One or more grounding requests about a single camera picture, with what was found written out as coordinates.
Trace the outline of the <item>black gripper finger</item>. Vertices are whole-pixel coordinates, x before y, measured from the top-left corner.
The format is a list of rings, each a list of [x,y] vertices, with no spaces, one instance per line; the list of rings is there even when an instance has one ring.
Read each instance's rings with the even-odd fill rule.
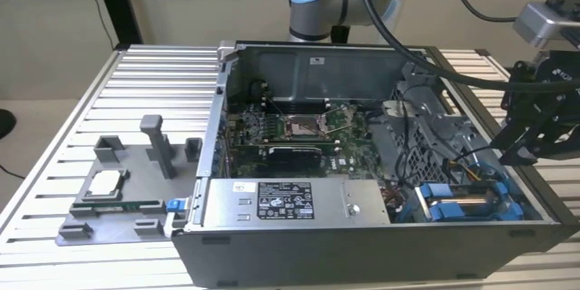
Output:
[[[534,85],[534,72],[521,66],[513,72],[510,81],[530,81]],[[494,136],[490,146],[506,150],[525,147],[529,150],[561,150],[558,138],[562,109],[562,92],[506,92],[501,108],[506,111],[505,125]]]
[[[537,159],[578,157],[578,95],[505,94],[502,129],[498,133],[500,163],[529,166]]]

